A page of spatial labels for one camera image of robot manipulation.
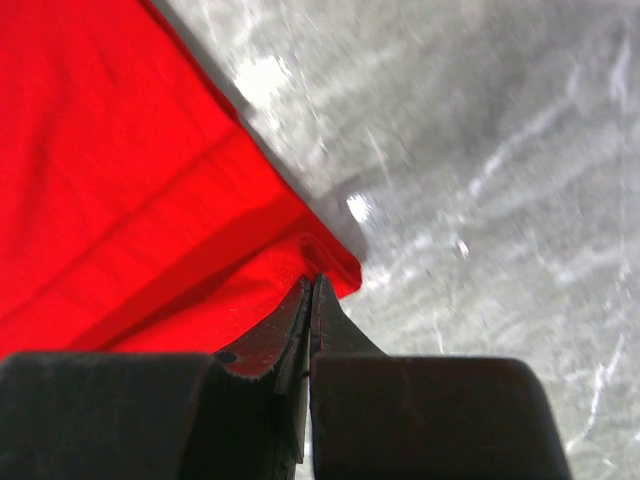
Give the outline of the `red t shirt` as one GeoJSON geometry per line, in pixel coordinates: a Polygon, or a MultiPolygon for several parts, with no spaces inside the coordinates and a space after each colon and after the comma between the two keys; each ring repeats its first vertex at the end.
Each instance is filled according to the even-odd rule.
{"type": "Polygon", "coordinates": [[[1,352],[215,351],[359,261],[148,1],[1,5],[1,352]]]}

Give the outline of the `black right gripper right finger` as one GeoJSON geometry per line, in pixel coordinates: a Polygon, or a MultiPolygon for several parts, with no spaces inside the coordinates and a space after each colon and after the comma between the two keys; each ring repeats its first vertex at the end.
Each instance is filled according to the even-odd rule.
{"type": "Polygon", "coordinates": [[[505,357],[391,356],[345,314],[326,276],[310,313],[318,479],[568,479],[545,390],[505,357]]]}

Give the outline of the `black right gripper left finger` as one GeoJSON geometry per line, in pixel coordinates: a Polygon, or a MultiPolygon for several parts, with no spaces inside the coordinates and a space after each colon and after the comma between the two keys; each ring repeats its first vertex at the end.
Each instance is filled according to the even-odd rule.
{"type": "Polygon", "coordinates": [[[1,364],[5,479],[291,479],[311,284],[212,353],[29,352],[1,364]]]}

